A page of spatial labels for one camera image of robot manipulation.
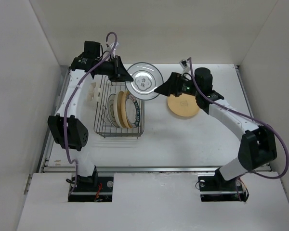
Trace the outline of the cream white plate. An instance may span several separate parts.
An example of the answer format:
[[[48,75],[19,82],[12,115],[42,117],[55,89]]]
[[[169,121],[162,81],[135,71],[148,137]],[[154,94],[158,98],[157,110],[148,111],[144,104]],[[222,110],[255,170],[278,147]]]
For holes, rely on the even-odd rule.
[[[125,128],[123,120],[122,120],[120,101],[119,101],[119,97],[121,93],[122,91],[119,91],[118,93],[116,93],[115,98],[114,98],[114,115],[115,115],[115,119],[119,127]]]

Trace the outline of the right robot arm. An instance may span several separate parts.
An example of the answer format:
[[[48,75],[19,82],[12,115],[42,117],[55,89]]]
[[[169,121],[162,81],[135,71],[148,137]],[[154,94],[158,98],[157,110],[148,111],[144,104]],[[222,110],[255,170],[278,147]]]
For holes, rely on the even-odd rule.
[[[200,109],[220,121],[239,139],[237,157],[215,170],[214,177],[208,180],[215,191],[228,191],[230,187],[236,186],[237,178],[276,159],[276,142],[271,129],[235,111],[213,89],[212,82],[211,71],[199,67],[191,74],[190,79],[176,72],[171,73],[168,80],[154,92],[164,96],[194,96]]]

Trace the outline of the white plate green outline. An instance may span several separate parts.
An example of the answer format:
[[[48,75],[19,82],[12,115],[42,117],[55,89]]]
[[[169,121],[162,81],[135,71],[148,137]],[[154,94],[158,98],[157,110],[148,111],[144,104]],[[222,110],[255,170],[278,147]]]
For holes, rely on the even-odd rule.
[[[159,94],[155,89],[164,83],[161,72],[152,64],[135,63],[128,68],[132,82],[126,82],[126,90],[140,100],[149,101]]]

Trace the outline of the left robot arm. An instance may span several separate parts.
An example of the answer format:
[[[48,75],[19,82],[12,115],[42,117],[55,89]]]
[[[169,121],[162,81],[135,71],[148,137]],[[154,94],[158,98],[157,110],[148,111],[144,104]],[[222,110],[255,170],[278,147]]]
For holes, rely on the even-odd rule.
[[[101,54],[99,42],[86,41],[84,51],[74,58],[69,68],[69,83],[61,105],[48,117],[48,127],[55,143],[65,150],[68,162],[76,165],[76,175],[88,191],[98,186],[93,176],[95,164],[87,148],[89,140],[90,105],[86,101],[96,75],[108,77],[111,82],[131,81],[121,57],[115,55],[117,43],[107,44]]]

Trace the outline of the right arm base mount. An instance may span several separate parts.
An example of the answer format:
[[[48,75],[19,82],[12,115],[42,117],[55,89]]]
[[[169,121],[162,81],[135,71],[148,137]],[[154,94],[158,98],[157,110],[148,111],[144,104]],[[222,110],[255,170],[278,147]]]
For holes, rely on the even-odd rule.
[[[247,202],[250,196],[239,179],[218,182],[214,176],[198,176],[196,185],[202,202]]]

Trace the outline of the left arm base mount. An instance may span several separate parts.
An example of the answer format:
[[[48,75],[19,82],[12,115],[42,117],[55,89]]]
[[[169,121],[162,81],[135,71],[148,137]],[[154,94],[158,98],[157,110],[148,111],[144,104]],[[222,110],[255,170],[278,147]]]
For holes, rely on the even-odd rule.
[[[74,187],[75,177],[66,179],[69,183],[68,201],[69,202],[112,202],[114,177],[98,176],[77,177],[77,184]]]

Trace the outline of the yellow bear plate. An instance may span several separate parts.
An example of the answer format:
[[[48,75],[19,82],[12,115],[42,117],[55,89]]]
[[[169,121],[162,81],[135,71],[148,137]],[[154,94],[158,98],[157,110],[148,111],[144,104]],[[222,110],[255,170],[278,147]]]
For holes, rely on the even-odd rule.
[[[179,97],[169,96],[167,105],[174,114],[186,118],[195,116],[200,110],[195,96],[187,94],[182,94]]]

